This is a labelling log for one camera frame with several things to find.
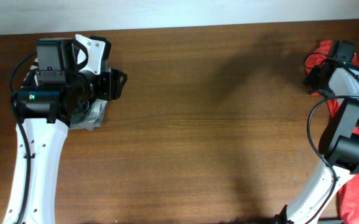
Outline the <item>orange red t-shirt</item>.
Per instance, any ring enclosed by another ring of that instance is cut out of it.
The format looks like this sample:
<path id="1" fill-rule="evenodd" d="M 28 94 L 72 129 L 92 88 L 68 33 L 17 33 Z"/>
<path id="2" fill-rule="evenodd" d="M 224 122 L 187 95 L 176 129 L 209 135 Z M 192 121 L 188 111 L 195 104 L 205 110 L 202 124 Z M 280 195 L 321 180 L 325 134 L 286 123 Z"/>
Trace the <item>orange red t-shirt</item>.
<path id="1" fill-rule="evenodd" d="M 310 74 L 312 69 L 329 57 L 329 53 L 334 49 L 334 41 L 322 40 L 318 47 L 304 59 L 304 69 L 306 74 Z M 359 174 L 348 181 L 338 191 L 339 216 L 344 223 L 359 223 Z"/>

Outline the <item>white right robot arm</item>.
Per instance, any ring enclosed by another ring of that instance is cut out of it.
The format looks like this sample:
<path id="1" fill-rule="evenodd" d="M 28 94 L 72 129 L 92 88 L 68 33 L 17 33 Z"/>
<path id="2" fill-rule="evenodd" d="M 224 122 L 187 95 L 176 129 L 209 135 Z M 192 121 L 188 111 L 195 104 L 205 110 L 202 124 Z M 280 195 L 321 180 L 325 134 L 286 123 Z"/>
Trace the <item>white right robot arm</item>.
<path id="1" fill-rule="evenodd" d="M 339 108 L 311 148 L 319 163 L 302 192 L 273 223 L 318 223 L 335 194 L 359 173 L 359 69 L 345 62 L 336 65 L 328 82 L 330 95 L 320 104 L 338 100 Z"/>

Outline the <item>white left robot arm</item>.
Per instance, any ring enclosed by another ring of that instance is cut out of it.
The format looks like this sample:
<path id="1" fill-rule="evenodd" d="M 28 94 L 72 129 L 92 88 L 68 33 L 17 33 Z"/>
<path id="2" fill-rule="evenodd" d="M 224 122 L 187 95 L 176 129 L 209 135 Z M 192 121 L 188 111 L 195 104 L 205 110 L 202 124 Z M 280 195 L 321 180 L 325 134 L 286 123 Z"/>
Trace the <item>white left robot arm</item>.
<path id="1" fill-rule="evenodd" d="M 76 35 L 45 38 L 21 87 L 11 91 L 17 156 L 4 223 L 54 223 L 58 167 L 71 129 L 101 126 L 127 75 L 108 66 L 111 42 Z"/>

